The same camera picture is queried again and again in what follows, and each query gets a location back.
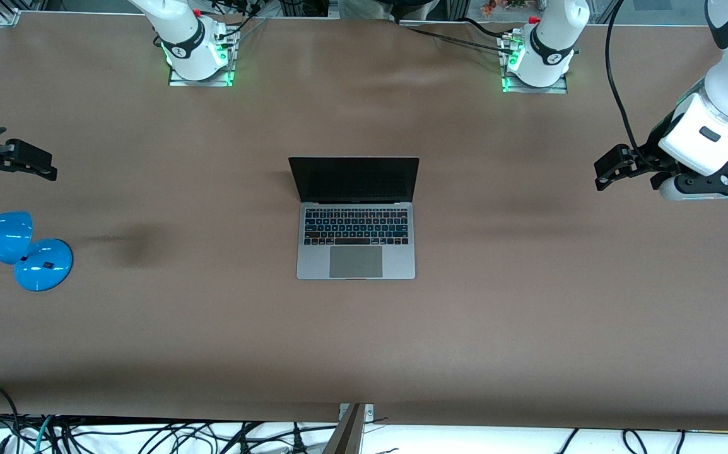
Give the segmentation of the silver grey laptop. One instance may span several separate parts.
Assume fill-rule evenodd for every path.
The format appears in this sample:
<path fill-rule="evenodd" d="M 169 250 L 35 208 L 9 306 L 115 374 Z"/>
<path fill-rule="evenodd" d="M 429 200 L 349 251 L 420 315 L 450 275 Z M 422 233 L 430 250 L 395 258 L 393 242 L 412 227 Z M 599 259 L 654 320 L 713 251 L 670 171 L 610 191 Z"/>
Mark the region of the silver grey laptop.
<path fill-rule="evenodd" d="M 416 277 L 418 157 L 291 157 L 301 281 Z"/>

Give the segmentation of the blue desk lamp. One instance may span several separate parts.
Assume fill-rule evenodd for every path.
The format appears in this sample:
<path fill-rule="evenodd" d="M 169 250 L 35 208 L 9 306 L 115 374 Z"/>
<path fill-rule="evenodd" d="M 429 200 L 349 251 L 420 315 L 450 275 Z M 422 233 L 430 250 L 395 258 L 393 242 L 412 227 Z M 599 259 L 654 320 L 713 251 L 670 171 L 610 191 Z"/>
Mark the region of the blue desk lamp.
<path fill-rule="evenodd" d="M 29 291 L 48 291 L 69 276 L 73 250 L 57 238 L 33 239 L 33 219 L 26 211 L 0 214 L 0 262 L 12 265 L 15 281 Z"/>

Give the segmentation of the colourful small objects pile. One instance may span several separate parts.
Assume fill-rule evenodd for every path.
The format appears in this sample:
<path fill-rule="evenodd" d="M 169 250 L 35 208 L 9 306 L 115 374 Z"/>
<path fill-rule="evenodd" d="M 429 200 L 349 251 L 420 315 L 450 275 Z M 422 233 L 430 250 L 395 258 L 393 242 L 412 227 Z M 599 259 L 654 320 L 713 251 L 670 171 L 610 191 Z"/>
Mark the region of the colourful small objects pile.
<path fill-rule="evenodd" d="M 505 13 L 509 11 L 516 11 L 517 9 L 527 8 L 529 2 L 535 3 L 536 0 L 483 0 L 480 6 L 480 11 L 483 17 L 489 18 L 494 15 L 494 12 L 499 11 Z"/>

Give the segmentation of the person in beige trousers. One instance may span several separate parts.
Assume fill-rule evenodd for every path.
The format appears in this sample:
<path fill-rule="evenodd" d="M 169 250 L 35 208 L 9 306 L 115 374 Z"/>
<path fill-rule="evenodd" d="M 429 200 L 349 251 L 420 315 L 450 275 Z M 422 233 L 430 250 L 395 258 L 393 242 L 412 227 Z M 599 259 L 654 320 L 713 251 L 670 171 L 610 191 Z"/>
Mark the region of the person in beige trousers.
<path fill-rule="evenodd" d="M 426 20 L 440 0 L 336 0 L 345 20 Z"/>

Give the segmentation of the brown table cover sheet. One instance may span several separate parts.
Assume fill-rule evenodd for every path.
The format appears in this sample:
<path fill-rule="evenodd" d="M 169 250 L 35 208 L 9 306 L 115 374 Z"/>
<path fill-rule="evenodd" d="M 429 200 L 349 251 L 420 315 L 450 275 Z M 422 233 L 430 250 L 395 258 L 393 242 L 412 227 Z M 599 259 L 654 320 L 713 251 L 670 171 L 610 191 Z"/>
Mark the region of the brown table cover sheet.
<path fill-rule="evenodd" d="M 604 28 L 566 95 L 378 21 L 249 23 L 231 87 L 173 87 L 136 15 L 0 29 L 0 127 L 58 179 L 0 212 L 70 244 L 0 264 L 0 386 L 34 414 L 728 430 L 728 201 L 598 192 L 624 142 Z M 410 155 L 412 281 L 299 281 L 291 156 Z"/>

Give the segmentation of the small metal bracket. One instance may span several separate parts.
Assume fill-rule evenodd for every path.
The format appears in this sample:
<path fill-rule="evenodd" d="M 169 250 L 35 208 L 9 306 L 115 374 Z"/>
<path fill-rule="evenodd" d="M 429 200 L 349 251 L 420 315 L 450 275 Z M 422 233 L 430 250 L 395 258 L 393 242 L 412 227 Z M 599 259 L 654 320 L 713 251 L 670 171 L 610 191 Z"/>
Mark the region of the small metal bracket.
<path fill-rule="evenodd" d="M 341 403 L 339 405 L 339 411 L 338 411 L 338 422 L 341 422 L 342 419 L 344 419 L 344 415 L 347 413 L 347 410 L 350 408 L 350 403 Z M 367 403 L 363 404 L 364 408 L 364 421 L 366 423 L 375 422 L 375 406 L 373 404 Z"/>

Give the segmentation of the metal post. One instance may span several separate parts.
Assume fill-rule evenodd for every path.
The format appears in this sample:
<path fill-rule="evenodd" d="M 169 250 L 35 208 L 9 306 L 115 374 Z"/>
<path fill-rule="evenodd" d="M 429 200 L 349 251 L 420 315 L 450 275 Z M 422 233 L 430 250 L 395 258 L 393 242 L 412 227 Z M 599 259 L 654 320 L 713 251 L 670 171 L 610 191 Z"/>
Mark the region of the metal post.
<path fill-rule="evenodd" d="M 366 426 L 367 416 L 366 404 L 347 405 L 322 454 L 360 454 L 361 437 Z"/>

